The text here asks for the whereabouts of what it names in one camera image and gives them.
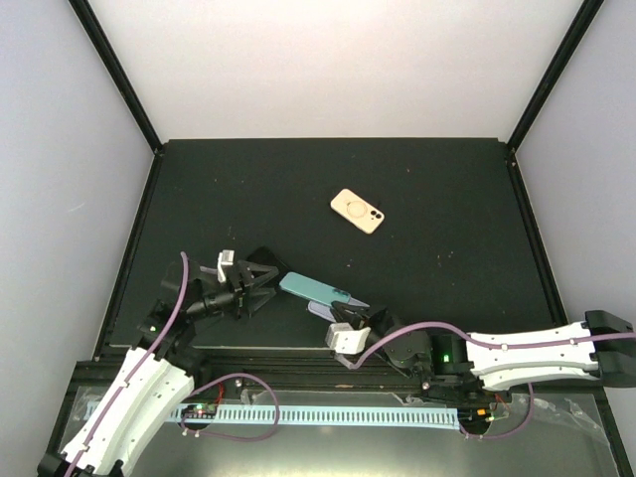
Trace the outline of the lavender phone case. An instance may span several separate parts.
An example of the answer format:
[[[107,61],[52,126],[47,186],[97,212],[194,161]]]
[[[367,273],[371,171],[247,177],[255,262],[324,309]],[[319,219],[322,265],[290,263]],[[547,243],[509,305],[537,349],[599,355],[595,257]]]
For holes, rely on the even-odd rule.
[[[348,302],[348,305],[367,306],[367,303],[362,302],[360,300],[357,300],[355,298],[351,298],[349,300],[349,302]],[[328,322],[331,322],[331,323],[335,323],[336,322],[336,319],[335,319],[335,317],[334,317],[334,315],[333,315],[333,313],[331,311],[331,308],[329,306],[327,306],[327,305],[324,305],[322,303],[318,303],[318,302],[315,302],[315,301],[309,301],[307,303],[307,310],[310,313],[312,313],[312,314],[314,314],[314,315],[316,315],[316,316],[318,316],[318,317],[320,317],[320,318],[322,318],[322,319],[324,319],[324,320],[326,320]]]

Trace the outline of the teal phone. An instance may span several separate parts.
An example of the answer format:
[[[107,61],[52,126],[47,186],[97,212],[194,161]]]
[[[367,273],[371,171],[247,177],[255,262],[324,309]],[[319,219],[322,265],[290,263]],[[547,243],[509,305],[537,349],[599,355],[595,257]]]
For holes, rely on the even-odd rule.
[[[326,306],[333,302],[348,303],[351,295],[342,289],[305,275],[288,272],[279,282],[282,291]]]

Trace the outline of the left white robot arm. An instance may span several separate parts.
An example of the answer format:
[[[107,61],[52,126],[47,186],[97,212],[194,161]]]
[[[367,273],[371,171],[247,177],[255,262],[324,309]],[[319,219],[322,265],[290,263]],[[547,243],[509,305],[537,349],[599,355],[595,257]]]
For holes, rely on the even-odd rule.
[[[40,476],[127,476],[182,401],[222,392],[209,357],[192,345],[196,323],[213,317],[249,318],[276,293],[275,266],[236,260],[230,250],[215,267],[181,257],[169,268],[161,295],[140,323],[108,390],[82,429],[58,453],[47,453]]]

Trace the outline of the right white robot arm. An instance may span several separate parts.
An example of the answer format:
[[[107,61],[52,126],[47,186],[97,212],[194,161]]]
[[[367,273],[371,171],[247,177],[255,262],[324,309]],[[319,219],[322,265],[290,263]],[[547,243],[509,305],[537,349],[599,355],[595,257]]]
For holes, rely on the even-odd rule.
[[[358,370],[376,356],[423,390],[451,388],[464,400],[534,383],[635,385],[635,328],[603,310],[547,330],[464,332],[440,321],[402,323],[386,308],[335,302],[325,342],[334,358]]]

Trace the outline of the black phone case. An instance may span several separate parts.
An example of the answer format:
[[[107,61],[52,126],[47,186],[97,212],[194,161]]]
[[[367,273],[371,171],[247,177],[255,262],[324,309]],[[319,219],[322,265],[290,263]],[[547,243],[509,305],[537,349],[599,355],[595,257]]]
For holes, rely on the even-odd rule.
[[[289,272],[288,265],[267,246],[258,247],[247,256],[247,260],[261,265],[276,267],[281,276]]]

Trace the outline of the beige phone case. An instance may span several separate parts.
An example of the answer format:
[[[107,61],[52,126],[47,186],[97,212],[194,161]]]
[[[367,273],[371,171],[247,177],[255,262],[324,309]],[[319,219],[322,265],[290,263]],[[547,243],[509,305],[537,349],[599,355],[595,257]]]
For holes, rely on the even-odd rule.
[[[386,215],[350,189],[342,189],[330,202],[330,208],[361,232],[371,235]]]

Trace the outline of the left circuit board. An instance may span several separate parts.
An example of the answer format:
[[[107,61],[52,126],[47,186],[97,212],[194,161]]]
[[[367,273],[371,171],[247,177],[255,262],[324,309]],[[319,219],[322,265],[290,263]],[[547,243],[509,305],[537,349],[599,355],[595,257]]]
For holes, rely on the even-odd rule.
[[[217,411],[214,403],[189,403],[182,410],[182,418],[188,419],[212,419]]]

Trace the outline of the circuit board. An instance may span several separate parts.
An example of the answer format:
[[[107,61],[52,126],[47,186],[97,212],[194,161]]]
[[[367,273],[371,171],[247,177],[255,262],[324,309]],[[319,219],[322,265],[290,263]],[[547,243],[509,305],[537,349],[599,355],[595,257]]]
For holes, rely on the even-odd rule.
[[[182,418],[188,419],[212,419],[217,411],[214,403],[189,403],[182,410]]]
[[[493,422],[508,418],[509,415],[505,408],[473,408],[463,411],[460,418],[469,422]]]

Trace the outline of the right circuit board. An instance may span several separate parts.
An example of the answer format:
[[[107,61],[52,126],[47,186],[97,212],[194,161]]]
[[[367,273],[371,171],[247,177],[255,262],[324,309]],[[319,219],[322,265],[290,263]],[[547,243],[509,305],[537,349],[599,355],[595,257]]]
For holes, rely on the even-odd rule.
[[[473,408],[463,411],[460,418],[469,422],[493,422],[508,418],[509,415],[505,408]]]

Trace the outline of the black front rail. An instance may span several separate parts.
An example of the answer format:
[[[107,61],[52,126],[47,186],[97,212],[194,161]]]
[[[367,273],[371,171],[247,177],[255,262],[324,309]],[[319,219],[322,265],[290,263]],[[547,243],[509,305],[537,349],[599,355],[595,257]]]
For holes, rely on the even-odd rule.
[[[68,393],[79,387],[106,387],[123,364],[123,348],[112,349],[97,361],[77,362]],[[347,370],[324,350],[195,349],[196,384],[205,385],[221,376],[244,373],[265,381],[275,391],[397,393],[433,397],[419,377],[407,377],[370,358],[359,370]]]

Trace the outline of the left black frame post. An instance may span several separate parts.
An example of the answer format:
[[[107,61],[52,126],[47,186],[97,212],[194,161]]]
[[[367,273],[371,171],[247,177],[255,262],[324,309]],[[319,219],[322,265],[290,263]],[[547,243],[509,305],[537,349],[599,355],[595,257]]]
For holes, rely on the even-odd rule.
[[[136,93],[128,74],[126,73],[117,53],[111,45],[89,1],[70,0],[81,26],[88,36],[92,46],[105,66],[116,89],[126,104],[136,122],[140,132],[150,150],[158,154],[163,150],[163,143],[159,138],[141,100]]]

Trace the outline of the black frame post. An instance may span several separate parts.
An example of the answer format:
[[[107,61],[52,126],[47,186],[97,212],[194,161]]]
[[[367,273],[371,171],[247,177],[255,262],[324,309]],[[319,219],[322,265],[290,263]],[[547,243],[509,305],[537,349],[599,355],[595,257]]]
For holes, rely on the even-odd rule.
[[[584,0],[581,2],[507,141],[507,147],[510,151],[514,153],[519,151],[603,3],[603,0]]]
[[[136,122],[140,132],[150,150],[158,154],[163,150],[163,143],[159,138],[141,100],[136,93],[128,74],[126,73],[117,53],[111,45],[89,1],[70,0],[81,26],[88,36],[92,46],[105,66],[116,89],[126,104]]]

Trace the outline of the right black frame post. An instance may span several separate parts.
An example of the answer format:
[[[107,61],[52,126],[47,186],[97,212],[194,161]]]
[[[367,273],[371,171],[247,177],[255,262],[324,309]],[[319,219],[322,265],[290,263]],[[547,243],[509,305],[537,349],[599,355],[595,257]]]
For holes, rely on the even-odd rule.
[[[584,0],[581,2],[507,141],[507,147],[510,151],[514,153],[519,151],[603,3],[603,0]]]

